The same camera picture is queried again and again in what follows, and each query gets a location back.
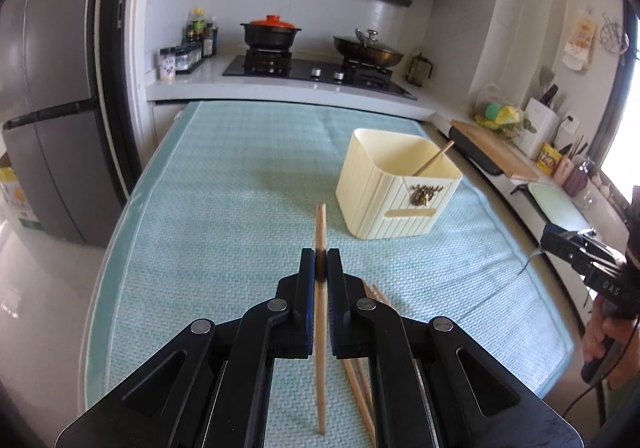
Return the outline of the wooden chopstick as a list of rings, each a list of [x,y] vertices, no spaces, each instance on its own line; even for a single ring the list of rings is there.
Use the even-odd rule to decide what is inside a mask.
[[[328,325],[328,290],[326,290],[326,205],[318,205],[314,225],[314,382],[318,433],[326,434],[326,326]]]
[[[373,421],[372,395],[368,387],[368,380],[363,371],[362,359],[343,359],[343,367],[352,395],[356,399],[356,404],[364,427],[366,428],[372,446],[375,446],[375,426]]]
[[[366,291],[366,295],[369,299],[382,302],[383,304],[392,307],[392,303],[390,303],[390,300],[377,285],[369,285],[369,283],[363,283],[363,286],[364,291]]]
[[[452,139],[451,141],[449,141],[444,147],[442,147],[442,149],[439,149],[439,151],[437,153],[435,153],[435,155],[428,159],[423,165],[421,165],[421,167],[416,170],[416,172],[414,172],[413,174],[411,174],[412,176],[420,176],[425,170],[427,170],[428,168],[431,168],[431,165],[434,164],[437,160],[439,160],[440,157],[444,156],[445,153],[447,153],[447,151],[454,146],[454,140]]]
[[[364,358],[357,358],[355,360],[355,368],[364,401],[367,404],[369,413],[373,414],[372,390],[367,361]]]

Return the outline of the steel spoon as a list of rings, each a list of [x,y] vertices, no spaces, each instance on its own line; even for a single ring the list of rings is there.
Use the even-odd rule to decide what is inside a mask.
[[[541,249],[541,248],[536,248],[532,253],[530,253],[522,269],[518,272],[518,275],[525,273],[527,271],[527,267],[529,266],[529,264],[532,263],[532,260],[535,257],[539,257],[539,255],[541,255],[542,253],[544,253],[544,249]]]

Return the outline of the green cutting board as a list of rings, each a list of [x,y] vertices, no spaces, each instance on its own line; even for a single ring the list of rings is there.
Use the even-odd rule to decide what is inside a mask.
[[[550,223],[567,231],[591,228],[562,188],[544,183],[528,183],[527,190]]]

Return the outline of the yellow printed mug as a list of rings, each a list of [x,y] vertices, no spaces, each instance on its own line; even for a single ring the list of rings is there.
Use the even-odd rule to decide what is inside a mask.
[[[562,158],[563,155],[559,150],[556,150],[549,143],[544,143],[538,153],[535,165],[540,172],[548,176],[553,176]]]

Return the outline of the wooden cutting board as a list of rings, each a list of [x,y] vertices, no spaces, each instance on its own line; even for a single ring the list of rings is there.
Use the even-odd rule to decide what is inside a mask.
[[[530,168],[518,155],[495,134],[479,125],[452,120],[451,127],[456,127],[483,153],[495,162],[508,179],[515,181],[535,182],[538,174]]]

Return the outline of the white knife block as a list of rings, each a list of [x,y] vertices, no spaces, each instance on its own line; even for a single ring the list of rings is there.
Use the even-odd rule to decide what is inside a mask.
[[[544,143],[550,144],[560,124],[560,117],[550,107],[531,98],[524,109],[523,127],[514,145],[529,159],[536,159]]]

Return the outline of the light blue woven table mat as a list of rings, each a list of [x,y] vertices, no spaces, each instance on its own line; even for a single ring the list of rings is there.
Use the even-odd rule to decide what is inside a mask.
[[[265,102],[190,105],[144,172],[107,249],[87,336],[94,404],[198,318],[239,318],[273,296],[314,242],[326,206],[345,271],[405,317],[449,318],[529,390],[554,387],[573,343],[546,279],[488,189],[465,177],[431,230],[363,240],[335,198],[352,132],[418,123]]]

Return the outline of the plastic bag with produce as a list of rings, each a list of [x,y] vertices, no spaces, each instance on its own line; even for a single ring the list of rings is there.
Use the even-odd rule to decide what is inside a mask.
[[[486,84],[477,93],[473,119],[505,141],[514,141],[523,137],[526,132],[538,132],[526,113],[514,107],[495,83]]]

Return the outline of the hanging paper calendar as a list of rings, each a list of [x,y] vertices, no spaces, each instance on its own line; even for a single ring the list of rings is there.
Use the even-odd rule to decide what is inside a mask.
[[[563,64],[575,72],[588,70],[591,65],[598,23],[591,11],[581,10],[570,26],[563,49]]]

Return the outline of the dark glass french press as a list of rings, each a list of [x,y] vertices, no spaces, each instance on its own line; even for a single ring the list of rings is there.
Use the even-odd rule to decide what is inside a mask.
[[[422,52],[414,54],[411,57],[405,79],[413,86],[423,86],[423,84],[432,78],[434,65]]]

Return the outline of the black gas cooktop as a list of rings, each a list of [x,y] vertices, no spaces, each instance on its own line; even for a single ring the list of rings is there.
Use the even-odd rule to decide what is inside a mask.
[[[291,53],[249,50],[238,55],[224,71],[226,77],[280,78],[350,86],[416,101],[392,80],[390,69],[342,60],[340,64],[293,58]]]

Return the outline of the dark wok with glass lid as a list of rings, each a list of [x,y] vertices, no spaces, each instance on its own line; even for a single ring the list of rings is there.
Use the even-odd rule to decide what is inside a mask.
[[[404,58],[404,54],[378,40],[374,29],[356,28],[353,36],[334,36],[333,44],[345,60],[378,68],[395,67]]]

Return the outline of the black clay pot red lid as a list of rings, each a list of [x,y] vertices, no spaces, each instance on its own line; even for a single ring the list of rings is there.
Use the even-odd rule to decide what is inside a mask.
[[[279,15],[242,23],[244,42],[252,50],[286,52],[292,48],[300,29],[284,22]]]

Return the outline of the sauce bottles group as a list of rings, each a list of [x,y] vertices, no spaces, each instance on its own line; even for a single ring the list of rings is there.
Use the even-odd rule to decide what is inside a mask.
[[[217,55],[217,19],[215,16],[206,17],[202,8],[194,8],[190,12],[184,36],[186,42],[201,44],[204,58]]]

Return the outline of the grey double door refrigerator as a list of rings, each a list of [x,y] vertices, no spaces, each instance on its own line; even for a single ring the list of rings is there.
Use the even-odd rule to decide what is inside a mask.
[[[41,228],[104,248],[124,196],[98,91],[94,1],[3,1],[1,137]]]

